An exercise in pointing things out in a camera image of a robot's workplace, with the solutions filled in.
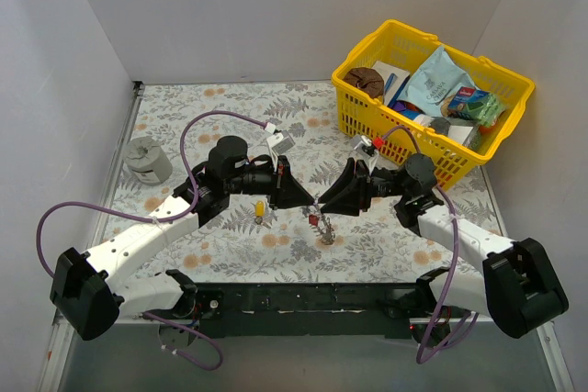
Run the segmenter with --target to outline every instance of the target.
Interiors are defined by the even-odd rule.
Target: small package
[[[429,117],[428,115],[419,115],[413,119],[415,123],[424,128],[431,128],[439,135],[445,135],[462,146],[466,146],[473,151],[476,150],[478,138],[478,125],[473,121],[465,121],[459,118]]]
[[[447,117],[448,101],[462,86],[476,87],[440,45],[416,70],[398,100],[412,103],[430,117]]]
[[[384,80],[384,106],[392,107],[411,78],[411,73],[380,61],[375,62],[371,69],[379,73]]]
[[[500,97],[473,87],[462,87],[452,97],[447,111],[450,116],[476,121],[489,128],[506,110]]]

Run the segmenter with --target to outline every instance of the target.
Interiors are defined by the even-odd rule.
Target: wire
[[[436,326],[445,326],[449,323],[449,321],[451,320],[451,307],[446,307],[446,312],[447,312],[447,315],[446,315],[443,323],[439,323],[439,321],[441,319],[441,317],[439,317],[440,319],[438,319],[437,322],[435,323]]]
[[[190,204],[190,207],[188,207],[185,211],[183,211],[182,213],[180,213],[178,215],[170,216],[168,218],[158,218],[157,220],[159,222],[165,223],[165,222],[171,222],[171,221],[183,218],[185,215],[187,215],[188,213],[190,213],[194,209],[194,207],[196,206],[196,203],[198,202],[198,185],[196,184],[196,178],[194,177],[194,174],[192,173],[192,170],[190,169],[190,164],[188,164],[187,158],[186,158],[186,134],[192,128],[192,126],[194,126],[202,118],[209,117],[211,115],[228,115],[231,117],[239,118],[244,121],[248,121],[250,123],[256,124],[257,126],[260,126],[262,128],[266,127],[266,123],[262,123],[261,121],[258,121],[256,119],[246,117],[245,115],[237,114],[235,112],[229,112],[226,110],[212,110],[210,112],[205,112],[204,114],[200,114],[196,118],[192,119],[187,124],[187,126],[184,128],[184,131],[182,132],[182,135],[180,137],[180,155],[182,157],[182,162],[184,163],[184,167],[186,167],[187,175],[188,175],[188,178],[190,179],[190,183],[192,184],[192,188],[194,189],[194,198],[192,200],[192,204]],[[39,224],[37,225],[37,235],[36,235],[37,255],[39,256],[40,264],[51,278],[53,278],[55,276],[55,273],[49,267],[49,265],[47,264],[47,261],[45,260],[45,256],[43,255],[43,250],[41,247],[41,232],[43,230],[43,225],[45,224],[45,221],[47,220],[49,215],[51,213],[53,213],[54,211],[56,211],[60,208],[63,208],[63,207],[89,208],[91,210],[106,213],[108,215],[118,216],[119,218],[135,220],[137,222],[144,222],[147,224],[153,224],[153,218],[128,215],[128,214],[123,213],[121,211],[113,210],[111,208],[97,206],[95,204],[88,204],[86,202],[67,201],[67,202],[61,202],[60,204],[56,204],[55,206],[53,206],[49,210],[47,210],[43,214],[43,216],[40,217]]]
[[[192,321],[189,325],[187,325],[189,328],[194,328],[198,322],[200,321],[197,317],[197,311],[198,311],[198,306],[195,305],[194,306],[194,314],[192,314]]]
[[[386,132],[386,134],[382,137],[382,139],[386,140],[396,130],[403,130],[409,136],[411,141],[413,142],[413,145],[414,145],[414,148],[416,149],[416,151],[419,153],[421,152],[421,149],[419,148],[419,146],[416,142],[416,138],[404,126],[396,126],[395,128],[390,129],[388,132]],[[447,272],[447,279],[446,279],[445,283],[443,284],[443,289],[441,290],[441,294],[439,295],[439,299],[437,300],[437,303],[435,305],[435,309],[433,309],[433,315],[431,316],[429,323],[426,325],[426,329],[424,330],[423,338],[421,339],[421,345],[419,346],[419,349],[416,353],[416,363],[418,363],[418,364],[426,363],[429,360],[431,360],[431,358],[439,351],[451,348],[451,347],[457,345],[458,343],[460,343],[464,338],[466,338],[466,336],[468,336],[468,334],[471,332],[474,324],[476,323],[476,320],[478,319],[478,314],[475,314],[474,318],[471,321],[468,328],[459,337],[457,337],[457,339],[454,342],[450,342],[450,339],[456,336],[459,329],[463,326],[463,324],[466,322],[466,320],[470,316],[470,313],[468,313],[467,315],[465,315],[461,319],[461,321],[458,323],[456,328],[453,329],[445,337],[445,339],[443,339],[437,346],[435,346],[433,349],[431,349],[431,351],[429,353],[424,353],[424,350],[427,348],[427,343],[429,342],[429,339],[431,338],[431,332],[433,331],[433,328],[435,327],[437,321],[440,318],[441,309],[443,308],[443,303],[445,302],[445,299],[447,297],[447,292],[449,291],[449,288],[451,286],[451,281],[453,280],[453,275],[456,272],[456,268],[458,266],[458,257],[459,257],[459,227],[458,227],[458,218],[457,218],[456,208],[454,207],[453,202],[451,202],[451,199],[449,199],[449,196],[447,195],[445,190],[443,190],[443,188],[441,188],[440,185],[437,185],[436,189],[441,194],[441,197],[443,197],[443,199],[445,199],[445,202],[447,203],[447,208],[449,210],[449,214],[451,216],[451,225],[453,226],[453,256],[451,258],[451,264],[449,265],[449,271]]]
[[[216,343],[214,340],[212,340],[209,336],[204,335],[202,332],[198,332],[197,330],[193,330],[192,328],[189,328],[188,326],[180,325],[179,323],[175,323],[171,320],[164,319],[163,317],[156,316],[155,314],[153,314],[151,312],[143,312],[142,315],[146,319],[156,320],[156,321],[159,321],[165,325],[172,326],[176,329],[185,330],[187,332],[190,332],[191,334],[196,335],[200,339],[207,341],[210,344],[210,346],[212,346],[212,348],[219,355],[219,361],[216,364],[203,364],[202,362],[200,362],[200,360],[194,358],[189,353],[185,353],[184,351],[178,351],[176,348],[174,348],[172,346],[168,347],[168,346],[164,345],[164,348],[171,351],[174,355],[177,354],[180,357],[185,358],[190,363],[195,364],[196,366],[198,366],[201,369],[204,369],[205,371],[214,371],[214,370],[218,369],[219,367],[221,367],[222,362],[224,360],[224,356],[222,354],[222,349],[220,348],[219,344]]]

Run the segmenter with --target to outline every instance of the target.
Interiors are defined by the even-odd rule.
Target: white wall
[[[387,18],[474,49],[499,0],[89,0],[133,80],[330,78]]]
[[[29,392],[54,314],[37,221],[63,200],[97,202],[131,83],[86,0],[0,0],[0,60],[0,389]],[[50,264],[94,223],[64,211],[45,231]]]
[[[537,83],[488,169],[509,234],[543,243],[568,294],[555,322],[578,391],[588,390],[587,25],[588,0],[503,0],[476,48]]]

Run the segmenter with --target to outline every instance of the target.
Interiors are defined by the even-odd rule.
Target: plastic basket
[[[491,159],[500,143],[512,133],[523,116],[526,100],[535,89],[535,84],[486,57],[472,57],[444,44],[451,59],[469,73],[480,89],[494,92],[508,104],[508,110],[501,115],[496,128],[482,135],[480,148],[475,152],[448,137],[436,134],[430,128],[423,128],[343,81],[350,69],[371,67],[378,60],[414,73],[441,44],[433,34],[397,20],[388,20],[349,52],[345,62],[333,73],[332,81],[337,91],[339,129],[343,133],[349,136],[361,133],[374,139],[395,126],[405,126],[417,139],[421,151],[435,162],[438,183],[448,189],[474,166],[485,164]],[[400,165],[414,153],[414,147],[409,137],[397,130],[379,151]]]

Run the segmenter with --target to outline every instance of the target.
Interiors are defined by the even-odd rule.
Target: floral tablecloth
[[[179,136],[186,123],[212,109],[231,110],[271,121],[296,141],[287,153],[292,172],[313,195],[326,190],[342,172],[349,138],[337,128],[336,97],[327,83],[209,84],[147,86],[133,138],[159,140],[174,172],[162,185],[141,185],[123,167],[113,208],[147,214],[184,182]],[[187,136],[192,166],[205,161],[216,140],[239,135],[253,157],[266,153],[266,133],[250,123],[225,116],[197,123]],[[393,166],[380,160],[380,166]],[[499,226],[480,169],[474,169],[450,191],[460,215],[498,233]],[[358,218],[331,215],[334,245],[324,245],[301,208],[266,213],[254,222],[258,196],[232,196],[230,207],[204,228],[158,253],[134,276],[147,277],[178,268],[196,282],[412,282],[449,263],[441,246],[403,229],[393,214],[397,198],[376,199]],[[132,222],[110,217],[105,240]],[[474,271],[461,263],[462,273]]]

